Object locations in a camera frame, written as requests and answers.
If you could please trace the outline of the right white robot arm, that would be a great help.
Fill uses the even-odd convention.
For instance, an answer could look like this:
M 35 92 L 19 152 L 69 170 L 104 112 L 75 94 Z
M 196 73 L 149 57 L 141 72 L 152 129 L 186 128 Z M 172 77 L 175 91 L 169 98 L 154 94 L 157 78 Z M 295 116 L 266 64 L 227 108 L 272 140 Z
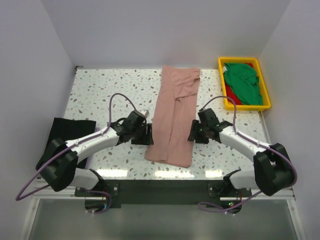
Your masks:
M 198 112 L 199 119 L 191 124 L 188 141 L 208 144 L 214 140 L 231 147 L 253 163 L 252 170 L 234 170 L 223 178 L 225 193 L 240 189 L 258 189 L 267 196 L 293 186 L 298 178 L 286 148 L 260 142 L 237 130 L 234 122 L 219 121 L 212 109 Z

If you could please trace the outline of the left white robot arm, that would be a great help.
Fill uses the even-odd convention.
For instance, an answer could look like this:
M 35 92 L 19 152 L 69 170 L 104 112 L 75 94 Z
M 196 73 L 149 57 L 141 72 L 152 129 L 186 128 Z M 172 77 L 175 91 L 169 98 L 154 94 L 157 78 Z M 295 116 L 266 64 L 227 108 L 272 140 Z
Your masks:
M 148 116 L 148 110 L 134 110 L 128 117 L 84 137 L 68 141 L 56 138 L 47 146 L 35 169 L 55 192 L 67 187 L 102 192 L 106 189 L 103 177 L 93 169 L 79 168 L 78 164 L 101 150 L 123 143 L 152 145 Z

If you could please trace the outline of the pink t shirt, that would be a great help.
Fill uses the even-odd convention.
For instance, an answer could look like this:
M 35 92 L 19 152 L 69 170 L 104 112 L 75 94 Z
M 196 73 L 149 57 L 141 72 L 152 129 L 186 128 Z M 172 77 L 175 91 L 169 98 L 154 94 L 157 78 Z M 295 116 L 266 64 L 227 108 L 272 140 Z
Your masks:
M 192 164 L 193 142 L 188 137 L 196 118 L 200 75 L 196 67 L 163 66 L 146 160 L 183 168 Z

